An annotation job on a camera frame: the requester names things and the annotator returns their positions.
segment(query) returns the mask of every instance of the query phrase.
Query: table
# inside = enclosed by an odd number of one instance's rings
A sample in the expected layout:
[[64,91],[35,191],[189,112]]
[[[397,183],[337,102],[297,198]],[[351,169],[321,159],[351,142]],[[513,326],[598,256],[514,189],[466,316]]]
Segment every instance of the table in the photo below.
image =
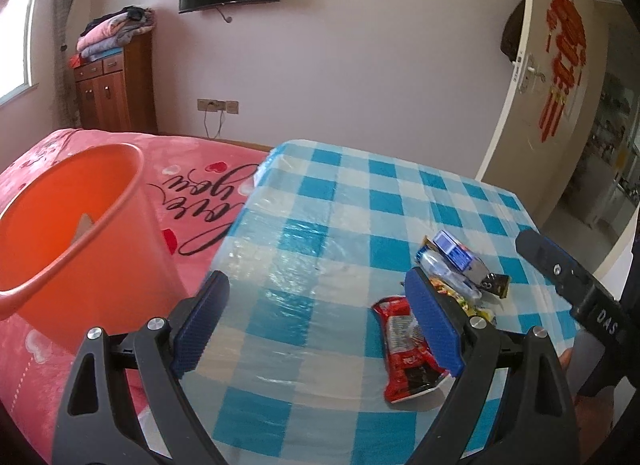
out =
[[[500,329],[542,325],[560,352],[569,305],[521,259],[531,219],[514,194],[399,159],[312,141],[276,148],[213,259],[231,296],[182,387],[231,464],[404,463],[442,405],[436,393],[390,406],[370,306],[400,295],[422,237],[446,228],[511,275],[489,298]],[[504,374],[468,451],[482,448]]]

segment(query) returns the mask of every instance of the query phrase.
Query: pink towel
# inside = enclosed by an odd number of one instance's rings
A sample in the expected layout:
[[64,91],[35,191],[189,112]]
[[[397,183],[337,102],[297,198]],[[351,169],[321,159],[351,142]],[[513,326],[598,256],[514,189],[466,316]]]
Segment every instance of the pink towel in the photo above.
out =
[[96,44],[101,40],[107,39],[120,30],[127,23],[127,13],[119,13],[115,17],[111,17],[98,26],[93,28],[84,37],[78,39],[76,51],[80,52],[91,44]]

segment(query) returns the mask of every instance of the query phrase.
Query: window frame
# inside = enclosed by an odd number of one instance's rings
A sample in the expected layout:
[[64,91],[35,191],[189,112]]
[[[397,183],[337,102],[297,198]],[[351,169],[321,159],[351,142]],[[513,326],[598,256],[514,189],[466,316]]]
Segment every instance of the window frame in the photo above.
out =
[[0,96],[0,107],[4,106],[9,101],[13,100],[16,96],[22,95],[30,90],[36,89],[38,84],[33,83],[31,77],[31,28],[33,27],[33,10],[35,7],[35,0],[29,0],[26,8],[26,18],[24,20],[24,35],[22,39],[23,58],[24,62],[24,82],[19,86]]

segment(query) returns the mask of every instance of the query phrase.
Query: electrical outlet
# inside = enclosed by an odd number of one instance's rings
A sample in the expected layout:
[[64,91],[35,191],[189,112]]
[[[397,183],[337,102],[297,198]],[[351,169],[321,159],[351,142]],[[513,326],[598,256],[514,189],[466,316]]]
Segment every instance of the electrical outlet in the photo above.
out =
[[239,104],[237,100],[227,100],[225,102],[226,112],[229,114],[238,114]]
[[198,111],[217,112],[224,111],[226,104],[224,100],[214,100],[213,98],[198,98]]

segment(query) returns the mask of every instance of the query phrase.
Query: curtain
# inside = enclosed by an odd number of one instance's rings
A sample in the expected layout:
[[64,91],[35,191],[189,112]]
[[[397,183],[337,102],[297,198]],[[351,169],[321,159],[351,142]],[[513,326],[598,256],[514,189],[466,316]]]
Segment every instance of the curtain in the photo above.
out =
[[56,47],[54,79],[60,127],[81,127],[79,113],[73,96],[72,73],[69,67],[66,66],[66,22],[72,3],[73,0],[53,1],[53,37],[54,46]]

